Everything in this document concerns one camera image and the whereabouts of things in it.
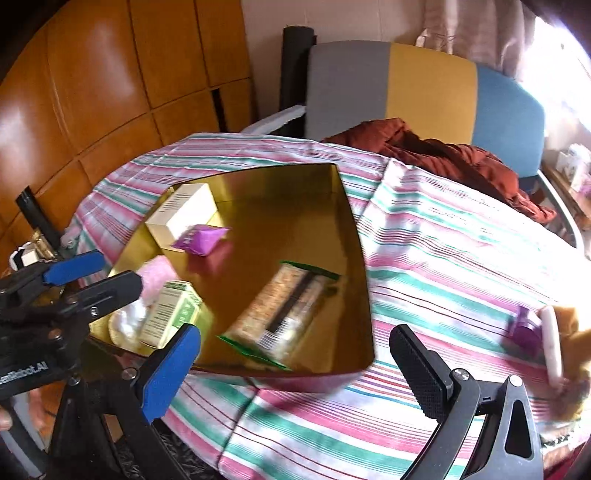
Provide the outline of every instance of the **brown toy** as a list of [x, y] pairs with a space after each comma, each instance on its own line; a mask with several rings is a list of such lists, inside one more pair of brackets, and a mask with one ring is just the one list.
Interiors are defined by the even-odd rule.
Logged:
[[553, 309], [566, 380], [554, 410], [562, 420], [574, 420], [580, 417], [591, 387], [591, 330], [579, 330], [576, 308], [553, 306]]

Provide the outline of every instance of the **brown jacket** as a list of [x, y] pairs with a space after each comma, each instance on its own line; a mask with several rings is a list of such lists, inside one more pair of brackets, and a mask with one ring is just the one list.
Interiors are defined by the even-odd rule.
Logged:
[[457, 181], [513, 207], [545, 225], [556, 212], [536, 205], [519, 189], [517, 174], [492, 153], [472, 145], [421, 140], [400, 118], [363, 122], [324, 142], [393, 157], [406, 165]]

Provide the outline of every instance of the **gold tray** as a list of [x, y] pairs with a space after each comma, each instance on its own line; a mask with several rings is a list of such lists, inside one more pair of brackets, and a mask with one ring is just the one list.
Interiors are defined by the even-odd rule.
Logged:
[[[193, 369], [237, 377], [302, 377], [363, 371], [374, 360], [365, 266], [357, 228], [334, 164], [239, 170], [189, 181], [207, 183], [218, 212], [209, 222], [231, 230], [208, 257], [161, 249], [142, 224], [110, 275], [137, 270], [165, 255], [202, 297], [204, 341]], [[181, 184], [167, 190], [144, 221]], [[293, 372], [261, 371], [217, 338], [274, 275], [281, 260], [316, 265], [342, 275], [338, 292], [315, 315], [292, 363]], [[109, 317], [90, 325], [91, 337], [147, 356], [152, 349], [109, 334]]]

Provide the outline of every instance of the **striped tablecloth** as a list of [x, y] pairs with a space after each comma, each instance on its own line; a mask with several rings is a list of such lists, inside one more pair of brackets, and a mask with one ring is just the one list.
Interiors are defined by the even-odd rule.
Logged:
[[[419, 168], [314, 141], [195, 134], [100, 182], [80, 204], [66, 239], [77, 252], [98, 248], [113, 264], [169, 185], [303, 162], [339, 168], [365, 254], [376, 361], [330, 395], [190, 375], [164, 417], [168, 426], [228, 479], [397, 479], [436, 425], [422, 414], [388, 350], [392, 326], [408, 323], [452, 368], [480, 380], [522, 376], [537, 424], [547, 428], [545, 367], [508, 341], [508, 323], [518, 306], [575, 301], [578, 280], [590, 278], [588, 263], [520, 213]], [[473, 422], [449, 478], [461, 475], [481, 426], [482, 419]]]

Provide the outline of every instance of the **purple snack packet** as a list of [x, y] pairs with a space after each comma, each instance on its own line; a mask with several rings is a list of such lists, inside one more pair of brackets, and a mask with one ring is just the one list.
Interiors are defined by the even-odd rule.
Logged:
[[530, 309], [519, 307], [509, 329], [509, 338], [532, 357], [542, 348], [542, 321]]
[[172, 244], [172, 247], [205, 257], [228, 230], [230, 229], [221, 226], [193, 225]]

